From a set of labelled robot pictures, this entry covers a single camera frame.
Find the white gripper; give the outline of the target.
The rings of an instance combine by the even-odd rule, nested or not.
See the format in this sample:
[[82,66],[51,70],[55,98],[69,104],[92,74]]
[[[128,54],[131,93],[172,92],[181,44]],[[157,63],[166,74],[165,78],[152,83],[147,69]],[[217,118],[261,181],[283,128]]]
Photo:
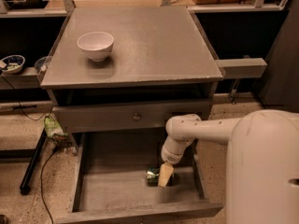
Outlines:
[[173,165],[178,164],[183,156],[184,148],[177,143],[167,143],[163,145],[161,157],[164,164],[161,165],[158,186],[165,187],[174,172]]

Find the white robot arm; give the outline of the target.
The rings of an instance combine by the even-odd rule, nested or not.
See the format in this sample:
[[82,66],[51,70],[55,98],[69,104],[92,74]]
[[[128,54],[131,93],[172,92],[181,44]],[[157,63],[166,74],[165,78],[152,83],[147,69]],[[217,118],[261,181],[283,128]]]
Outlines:
[[299,114],[264,109],[243,118],[175,116],[165,125],[158,185],[196,139],[225,144],[226,224],[299,224]]

